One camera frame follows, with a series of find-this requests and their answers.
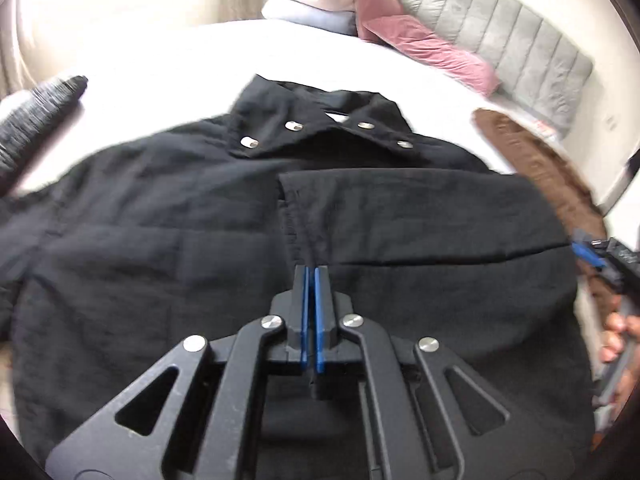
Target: bed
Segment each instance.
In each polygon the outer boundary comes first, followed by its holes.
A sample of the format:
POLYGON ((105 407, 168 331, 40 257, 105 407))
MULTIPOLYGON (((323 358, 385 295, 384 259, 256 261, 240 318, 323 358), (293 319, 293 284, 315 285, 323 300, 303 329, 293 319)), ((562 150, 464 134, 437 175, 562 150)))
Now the bed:
POLYGON ((81 109, 15 193, 57 180, 105 147, 223 114, 255 73, 325 90, 379 92, 398 103, 416 134, 458 144, 492 170, 513 173, 471 121, 476 108, 499 104, 391 48, 304 25, 252 20, 117 40, 69 73, 89 78, 81 109))

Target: metal screw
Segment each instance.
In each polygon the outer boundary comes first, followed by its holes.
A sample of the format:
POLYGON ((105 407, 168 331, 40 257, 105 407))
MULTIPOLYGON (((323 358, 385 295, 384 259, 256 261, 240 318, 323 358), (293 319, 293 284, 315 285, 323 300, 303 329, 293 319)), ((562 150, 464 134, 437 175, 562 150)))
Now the metal screw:
POLYGON ((282 324, 282 318, 280 316, 269 314, 262 318, 260 324, 262 325, 262 328, 277 328, 282 324))
POLYGON ((342 318, 342 324, 350 328, 362 326, 364 318, 360 314, 347 314, 342 318))
POLYGON ((204 345, 206 344, 207 340, 204 339, 201 335, 190 335, 182 342, 182 347, 187 352, 199 352, 204 348, 204 345))
POLYGON ((438 348, 440 348, 440 343, 437 339, 433 337, 423 337, 418 341, 418 347, 423 352, 435 352, 438 348))

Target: pink velvet fabric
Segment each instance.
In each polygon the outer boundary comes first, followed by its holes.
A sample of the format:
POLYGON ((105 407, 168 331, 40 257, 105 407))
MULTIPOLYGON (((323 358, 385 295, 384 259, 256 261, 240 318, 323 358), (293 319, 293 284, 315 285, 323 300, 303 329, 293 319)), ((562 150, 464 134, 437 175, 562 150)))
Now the pink velvet fabric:
POLYGON ((500 84, 490 64, 436 36, 413 16, 376 18, 364 27, 403 54, 445 70, 483 96, 491 95, 500 84))
POLYGON ((358 37, 370 43, 381 43, 377 35, 364 27, 364 22, 382 16, 404 14, 404 8, 398 0, 356 0, 356 28, 358 37))

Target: stack of pillows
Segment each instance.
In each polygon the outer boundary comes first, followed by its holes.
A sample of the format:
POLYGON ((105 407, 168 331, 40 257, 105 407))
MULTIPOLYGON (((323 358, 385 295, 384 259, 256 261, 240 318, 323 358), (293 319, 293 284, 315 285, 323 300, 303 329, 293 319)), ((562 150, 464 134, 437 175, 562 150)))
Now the stack of pillows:
POLYGON ((436 36, 408 15, 398 0, 269 0, 262 15, 357 35, 369 43, 387 43, 420 63, 444 70, 485 97, 500 84, 489 63, 436 36))

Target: shirt collar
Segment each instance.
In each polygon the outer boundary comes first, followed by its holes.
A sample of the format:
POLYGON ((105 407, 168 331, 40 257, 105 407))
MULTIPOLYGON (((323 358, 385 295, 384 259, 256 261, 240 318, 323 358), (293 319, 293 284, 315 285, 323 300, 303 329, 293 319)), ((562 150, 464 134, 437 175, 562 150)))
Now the shirt collar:
POLYGON ((259 75, 241 93, 230 112, 229 150, 255 158, 328 129, 343 130, 402 156, 415 135, 398 105, 378 93, 338 90, 265 79, 259 75), (347 116, 339 123, 327 113, 347 116))

